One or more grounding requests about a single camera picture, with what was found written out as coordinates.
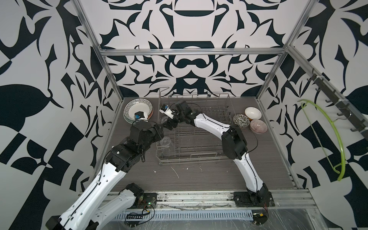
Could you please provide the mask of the white orange small bowl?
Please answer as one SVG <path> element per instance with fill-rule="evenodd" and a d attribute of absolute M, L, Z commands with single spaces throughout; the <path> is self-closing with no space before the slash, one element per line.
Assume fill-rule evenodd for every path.
<path fill-rule="evenodd" d="M 247 107 L 244 110 L 244 114 L 250 119 L 250 120 L 259 120 L 262 117 L 262 113 L 259 109 L 255 107 Z"/>

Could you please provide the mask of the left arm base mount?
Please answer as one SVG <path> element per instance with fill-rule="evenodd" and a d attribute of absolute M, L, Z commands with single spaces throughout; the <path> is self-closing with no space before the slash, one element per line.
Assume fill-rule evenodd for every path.
<path fill-rule="evenodd" d="M 155 208 L 157 206 L 157 193 L 144 193 L 140 198 L 137 198 L 134 204 L 129 209 L 142 209 L 149 203 Z"/>

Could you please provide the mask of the black usb hub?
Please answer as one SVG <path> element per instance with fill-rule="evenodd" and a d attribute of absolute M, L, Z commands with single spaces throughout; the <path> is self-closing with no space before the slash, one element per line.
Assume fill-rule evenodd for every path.
<path fill-rule="evenodd" d="M 143 214 L 139 214 L 139 213 L 128 213 L 125 217 L 125 221 L 141 221 L 144 218 Z"/>

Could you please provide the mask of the pink ribbed bowl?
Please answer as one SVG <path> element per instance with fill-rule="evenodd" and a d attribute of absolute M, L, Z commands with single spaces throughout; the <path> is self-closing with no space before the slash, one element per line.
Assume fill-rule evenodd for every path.
<path fill-rule="evenodd" d="M 250 129 L 257 134 L 264 134 L 268 131 L 267 124 L 258 119 L 252 120 L 250 122 Z"/>

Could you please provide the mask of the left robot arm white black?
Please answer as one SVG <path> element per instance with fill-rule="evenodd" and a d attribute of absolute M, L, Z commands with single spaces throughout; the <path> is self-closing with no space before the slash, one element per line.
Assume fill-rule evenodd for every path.
<path fill-rule="evenodd" d="M 163 125 L 138 120 L 130 128 L 130 135 L 114 146 L 103 159 L 99 173 L 82 195 L 60 216 L 52 216 L 46 223 L 49 230 L 101 230 L 115 216 L 131 208 L 144 191 L 135 184 L 106 205 L 102 205 L 110 191 L 129 170 L 144 157 L 153 143 L 164 137 Z"/>

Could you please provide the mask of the clear smooth plastic cup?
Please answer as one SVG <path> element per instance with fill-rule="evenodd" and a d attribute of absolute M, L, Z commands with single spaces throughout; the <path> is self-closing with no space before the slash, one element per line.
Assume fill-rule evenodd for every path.
<path fill-rule="evenodd" d="M 168 116 L 163 116 L 161 119 L 160 119 L 160 123 L 163 124 L 163 125 L 167 125 L 168 122 L 170 121 L 170 117 Z"/>

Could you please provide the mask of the aluminium frame bars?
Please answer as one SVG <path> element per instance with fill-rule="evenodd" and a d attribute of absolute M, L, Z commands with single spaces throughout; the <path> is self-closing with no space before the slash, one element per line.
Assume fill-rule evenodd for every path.
<path fill-rule="evenodd" d="M 217 47 L 210 40 L 201 41 L 186 40 L 173 41 L 170 47 L 161 47 L 156 34 L 148 31 L 149 15 L 165 4 L 168 11 L 164 12 L 165 22 L 171 34 L 176 34 L 175 16 L 194 17 L 198 20 L 207 17 L 213 22 L 212 34 L 216 33 L 220 20 L 230 9 L 229 3 L 218 3 L 212 1 L 211 6 L 203 8 L 202 2 L 195 2 L 187 10 L 179 10 L 176 1 L 104 1 L 98 5 L 95 1 L 74 1 L 77 15 L 82 25 L 86 28 L 87 34 L 97 56 L 107 73 L 108 79 L 113 85 L 113 89 L 119 97 L 123 97 L 119 90 L 117 79 L 113 76 L 108 67 L 107 57 L 122 56 L 178 56 L 178 55 L 274 55 L 282 56 L 288 54 L 304 67 L 309 74 L 318 74 L 320 79 L 333 79 L 335 74 L 327 74 L 326 57 L 333 51 L 341 51 L 346 54 L 350 51 L 358 53 L 359 45 L 368 43 L 368 3 L 367 1 L 343 1 L 339 8 L 334 6 L 334 1 L 306 1 L 301 12 L 297 14 L 298 19 L 290 27 L 290 34 L 285 42 L 276 44 L 273 47 L 261 45 L 246 46 L 244 48 L 229 48 L 227 46 Z M 153 48 L 130 48 L 111 47 L 109 42 L 112 35 L 97 35 L 97 26 L 105 23 L 106 18 L 116 11 L 125 16 L 132 16 L 136 13 L 142 17 L 140 30 L 132 32 L 136 40 L 144 40 L 154 44 Z M 355 44 L 349 47 L 343 45 L 347 39 L 347 33 L 342 28 L 332 27 L 328 19 L 322 18 L 322 13 L 332 17 L 334 13 L 340 12 L 342 19 L 351 20 L 356 24 L 358 32 L 354 33 Z"/>

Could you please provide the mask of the grey wire dish rack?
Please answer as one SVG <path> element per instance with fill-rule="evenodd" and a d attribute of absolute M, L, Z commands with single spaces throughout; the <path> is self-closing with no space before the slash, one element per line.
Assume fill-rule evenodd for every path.
<path fill-rule="evenodd" d="M 190 103 L 192 109 L 202 109 L 203 113 L 217 121 L 236 126 L 232 122 L 234 109 L 228 94 L 170 95 L 167 87 L 159 89 L 159 109 L 162 104 L 174 109 L 174 104 L 181 100 Z M 159 120 L 163 116 L 158 112 Z M 229 159 L 223 153 L 221 140 L 201 128 L 179 123 L 173 130 L 164 129 L 163 132 L 165 137 L 171 138 L 174 150 L 170 154 L 163 154 L 158 149 L 159 142 L 156 143 L 156 156 L 160 165 Z"/>

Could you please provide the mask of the clear faceted plastic cup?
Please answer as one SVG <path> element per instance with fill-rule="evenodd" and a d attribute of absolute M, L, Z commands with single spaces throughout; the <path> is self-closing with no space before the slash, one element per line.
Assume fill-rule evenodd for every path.
<path fill-rule="evenodd" d="M 164 137 L 160 140 L 158 147 L 163 154 L 170 154 L 174 150 L 174 145 L 170 137 Z"/>

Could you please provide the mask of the green plastic hanger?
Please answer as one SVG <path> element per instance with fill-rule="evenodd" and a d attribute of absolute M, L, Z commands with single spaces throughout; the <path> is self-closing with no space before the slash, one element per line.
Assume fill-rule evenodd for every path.
<path fill-rule="evenodd" d="M 327 162 L 329 163 L 332 171 L 337 176 L 336 180 L 338 182 L 342 181 L 346 174 L 346 152 L 345 152 L 345 147 L 343 145 L 341 135 L 335 125 L 335 122 L 330 118 L 327 112 L 324 109 L 322 109 L 322 107 L 320 107 L 313 101 L 308 100 L 308 99 L 300 99 L 298 100 L 298 102 L 301 105 L 302 112 L 305 118 L 307 119 L 307 122 L 313 134 L 315 135 L 315 138 L 318 141 L 319 146 L 323 149 L 323 153 L 325 154 L 325 157 L 327 158 Z M 326 136 L 330 135 L 330 138 L 334 138 L 334 140 L 332 140 L 331 143 L 335 146 L 335 148 L 337 149 L 337 152 L 339 153 L 338 154 L 339 162 L 333 163 L 332 160 L 330 159 L 330 155 L 327 154 L 324 148 L 323 140 L 320 138 L 320 135 L 317 134 L 317 129 L 314 127 L 314 124 L 312 123 L 312 119 L 308 114 L 307 106 L 309 105 L 312 106 L 316 111 L 318 111 L 321 114 L 321 116 L 324 118 L 326 122 L 326 125 L 330 129 L 330 131 L 326 131 Z"/>

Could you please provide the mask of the black wall hook rail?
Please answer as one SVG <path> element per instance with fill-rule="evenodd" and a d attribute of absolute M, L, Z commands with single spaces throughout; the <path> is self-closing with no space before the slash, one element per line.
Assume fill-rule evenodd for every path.
<path fill-rule="evenodd" d="M 337 114 L 338 120 L 348 120 L 353 128 L 352 132 L 359 132 L 366 140 L 368 140 L 368 119 L 349 101 L 343 96 L 330 81 L 314 68 L 311 71 L 311 77 L 308 81 L 312 81 L 316 84 L 317 92 L 322 92 L 326 97 L 326 103 L 332 104 L 340 112 Z"/>

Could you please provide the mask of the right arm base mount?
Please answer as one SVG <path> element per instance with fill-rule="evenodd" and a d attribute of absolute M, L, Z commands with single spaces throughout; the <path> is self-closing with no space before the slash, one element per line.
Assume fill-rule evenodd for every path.
<path fill-rule="evenodd" d="M 275 202 L 269 191 L 265 192 L 234 192 L 233 200 L 236 207 L 274 207 Z"/>

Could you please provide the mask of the small round black device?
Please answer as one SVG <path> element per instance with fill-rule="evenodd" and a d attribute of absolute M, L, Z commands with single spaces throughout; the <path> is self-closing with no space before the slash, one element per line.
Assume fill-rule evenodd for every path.
<path fill-rule="evenodd" d="M 253 213 L 253 221 L 254 225 L 260 226 L 264 225 L 268 221 L 267 213 Z"/>

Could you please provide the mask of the zigzag rim white bowl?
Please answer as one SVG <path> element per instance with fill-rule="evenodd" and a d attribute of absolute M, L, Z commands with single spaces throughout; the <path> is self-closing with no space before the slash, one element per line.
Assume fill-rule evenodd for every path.
<path fill-rule="evenodd" d="M 138 98 L 130 101 L 124 108 L 124 112 L 129 118 L 133 118 L 134 114 L 138 111 L 144 111 L 147 114 L 153 114 L 153 105 L 152 103 L 143 98 Z"/>

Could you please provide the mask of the teal red striped bowl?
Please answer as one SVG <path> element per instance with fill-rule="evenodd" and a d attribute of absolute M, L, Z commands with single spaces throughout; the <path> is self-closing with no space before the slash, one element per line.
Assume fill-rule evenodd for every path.
<path fill-rule="evenodd" d="M 138 115 L 141 115 L 139 119 L 137 119 L 137 116 L 135 114 L 133 118 L 129 118 L 129 116 L 125 113 L 123 115 L 126 122 L 128 122 L 129 124 L 133 124 L 135 121 L 138 120 L 149 120 L 152 116 L 152 113 L 147 114 L 146 112 L 138 111 Z"/>

